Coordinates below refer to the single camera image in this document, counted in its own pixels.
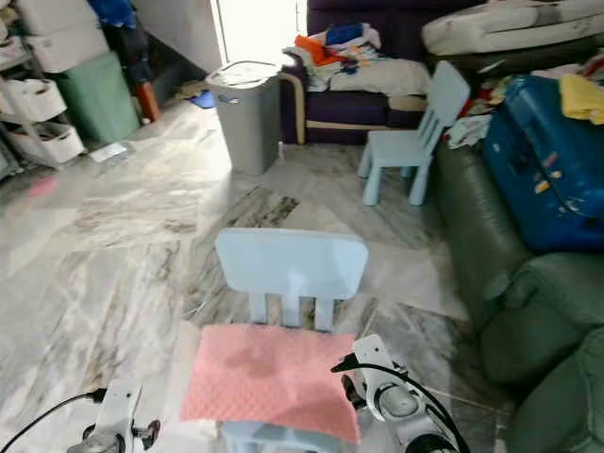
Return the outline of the pink dotted plush pillow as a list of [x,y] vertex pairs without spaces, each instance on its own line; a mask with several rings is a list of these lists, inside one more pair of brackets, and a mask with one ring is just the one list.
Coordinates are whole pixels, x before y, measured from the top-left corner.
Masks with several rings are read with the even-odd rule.
[[357,412],[332,372],[354,340],[313,329],[203,327],[178,417],[301,428],[357,444]]

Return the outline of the dark green leather sofa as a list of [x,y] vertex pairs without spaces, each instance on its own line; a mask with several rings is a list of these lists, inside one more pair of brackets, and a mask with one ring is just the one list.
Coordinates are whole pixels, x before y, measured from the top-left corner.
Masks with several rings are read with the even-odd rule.
[[513,402],[508,453],[604,453],[604,253],[535,253],[478,145],[428,184],[483,375]]

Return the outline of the dark purple sofa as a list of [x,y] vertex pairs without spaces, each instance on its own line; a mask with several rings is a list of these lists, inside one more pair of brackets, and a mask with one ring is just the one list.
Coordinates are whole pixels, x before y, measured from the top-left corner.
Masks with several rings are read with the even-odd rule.
[[[450,13],[486,4],[487,0],[306,0],[307,33],[315,34],[333,25],[367,23],[381,34],[384,55],[432,66],[440,57],[422,42],[423,26]],[[604,47],[604,25],[588,27],[566,42],[516,49],[452,55],[447,61],[465,73],[469,81],[481,77],[516,74],[581,63]],[[303,61],[290,56],[280,76],[281,134],[285,143],[337,143],[362,145],[371,130],[411,129],[418,126],[422,102],[389,99],[368,91],[308,91],[313,76]]]

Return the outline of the light blue child chair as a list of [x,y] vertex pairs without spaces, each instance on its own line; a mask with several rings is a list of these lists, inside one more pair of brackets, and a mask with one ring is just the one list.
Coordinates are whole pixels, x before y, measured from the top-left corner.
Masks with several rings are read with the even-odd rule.
[[379,202],[381,179],[389,168],[400,168],[405,177],[411,178],[407,199],[411,206],[422,206],[437,143],[445,130],[456,122],[470,92],[469,83],[456,66],[441,60],[436,64],[428,85],[428,104],[419,127],[412,130],[374,130],[367,134],[357,172],[366,180],[361,198],[365,206]]
[[[332,331],[336,301],[357,294],[368,262],[362,239],[320,230],[228,227],[217,233],[215,250],[229,288],[247,294],[254,324],[267,324],[267,297],[276,294],[280,323],[300,328],[301,303],[309,297],[313,327],[324,333]],[[260,453],[265,447],[338,453],[341,445],[319,428],[281,422],[229,420],[220,430],[230,453]]]

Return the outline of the blue hard-shell suitcase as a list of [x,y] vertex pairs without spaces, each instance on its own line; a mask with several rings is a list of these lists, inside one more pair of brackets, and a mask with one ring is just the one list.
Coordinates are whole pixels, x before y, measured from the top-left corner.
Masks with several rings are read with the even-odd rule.
[[562,115],[556,81],[514,78],[480,154],[532,253],[604,253],[604,126]]

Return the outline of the grey lidded trash bin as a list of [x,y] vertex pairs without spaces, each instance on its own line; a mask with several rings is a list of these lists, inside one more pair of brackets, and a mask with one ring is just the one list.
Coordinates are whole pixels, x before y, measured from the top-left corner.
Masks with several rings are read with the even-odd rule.
[[276,162],[283,143],[280,69],[276,63],[233,61],[206,78],[234,172],[262,176]]

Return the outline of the mixed laundry heap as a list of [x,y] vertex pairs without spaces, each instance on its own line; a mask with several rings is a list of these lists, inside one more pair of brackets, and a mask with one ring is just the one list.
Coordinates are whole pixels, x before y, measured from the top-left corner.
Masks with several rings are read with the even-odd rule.
[[515,79],[514,75],[506,75],[479,83],[445,133],[449,148],[475,145],[486,138],[492,113],[504,102],[508,87]]

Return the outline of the cream blanket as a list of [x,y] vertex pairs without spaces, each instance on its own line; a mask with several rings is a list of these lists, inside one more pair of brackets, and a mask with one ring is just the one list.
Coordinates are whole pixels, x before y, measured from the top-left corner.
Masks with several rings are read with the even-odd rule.
[[387,96],[418,95],[428,93],[431,74],[418,61],[383,58],[368,61],[354,74],[339,73],[327,80],[332,91],[364,91]]

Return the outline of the white paper sheet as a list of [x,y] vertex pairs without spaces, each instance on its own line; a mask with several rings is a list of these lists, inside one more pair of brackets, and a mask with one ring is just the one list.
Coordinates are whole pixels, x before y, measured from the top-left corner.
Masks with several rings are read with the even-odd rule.
[[126,143],[124,142],[108,143],[108,145],[95,148],[95,150],[93,150],[88,156],[90,156],[94,162],[100,163],[105,162],[105,160],[112,159],[112,157],[125,154],[128,150],[129,147],[126,146]]

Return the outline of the colourful clothes pile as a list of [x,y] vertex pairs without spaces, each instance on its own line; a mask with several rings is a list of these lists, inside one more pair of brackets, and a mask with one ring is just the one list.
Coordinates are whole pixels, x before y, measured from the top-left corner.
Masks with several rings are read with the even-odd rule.
[[305,86],[310,92],[326,91],[329,80],[337,75],[353,76],[374,61],[383,59],[381,39],[368,23],[332,25],[311,36],[298,35],[294,46],[284,49],[305,69]]

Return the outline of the brown wooden leg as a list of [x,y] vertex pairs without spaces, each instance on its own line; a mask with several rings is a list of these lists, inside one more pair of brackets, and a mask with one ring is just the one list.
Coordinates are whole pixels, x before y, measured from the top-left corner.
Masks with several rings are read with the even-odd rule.
[[138,86],[135,86],[134,90],[143,120],[147,124],[154,124],[162,116],[159,103],[157,103],[154,86],[151,85],[150,81],[143,81],[138,83]]

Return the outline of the yellow cloth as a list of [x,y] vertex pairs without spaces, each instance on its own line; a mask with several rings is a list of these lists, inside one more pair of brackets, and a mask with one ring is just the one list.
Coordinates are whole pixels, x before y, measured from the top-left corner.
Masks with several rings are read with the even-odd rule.
[[578,74],[558,79],[562,116],[604,126],[604,88]]

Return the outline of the white basket shelf rack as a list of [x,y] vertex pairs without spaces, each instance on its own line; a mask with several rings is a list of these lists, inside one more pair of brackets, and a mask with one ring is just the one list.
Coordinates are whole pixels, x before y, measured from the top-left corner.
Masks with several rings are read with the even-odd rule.
[[66,115],[63,95],[22,36],[3,39],[0,76],[4,138],[23,167],[57,170],[85,152],[76,126]]

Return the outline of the green storage bin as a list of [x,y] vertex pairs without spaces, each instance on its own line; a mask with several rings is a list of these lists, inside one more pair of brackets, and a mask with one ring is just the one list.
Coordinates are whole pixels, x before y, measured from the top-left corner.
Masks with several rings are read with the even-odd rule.
[[92,58],[64,73],[51,73],[79,137],[93,145],[120,142],[137,132],[140,117],[115,52]]

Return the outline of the white folded quilt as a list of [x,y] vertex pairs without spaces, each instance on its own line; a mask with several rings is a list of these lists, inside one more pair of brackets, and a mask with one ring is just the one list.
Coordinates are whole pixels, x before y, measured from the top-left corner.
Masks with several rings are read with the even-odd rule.
[[422,29],[431,55],[483,55],[604,33],[604,0],[496,0],[446,14]]

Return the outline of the dark blue hanging bag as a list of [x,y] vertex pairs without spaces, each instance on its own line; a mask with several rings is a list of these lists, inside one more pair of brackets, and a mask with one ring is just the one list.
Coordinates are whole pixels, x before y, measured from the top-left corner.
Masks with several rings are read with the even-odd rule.
[[93,8],[109,48],[125,66],[146,60],[148,42],[130,0],[87,0]]

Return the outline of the white stacked storage boxes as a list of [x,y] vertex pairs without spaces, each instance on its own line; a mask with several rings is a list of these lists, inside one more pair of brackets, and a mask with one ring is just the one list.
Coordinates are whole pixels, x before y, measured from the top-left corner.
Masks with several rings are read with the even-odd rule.
[[109,52],[87,0],[14,0],[14,6],[44,72],[68,72]]

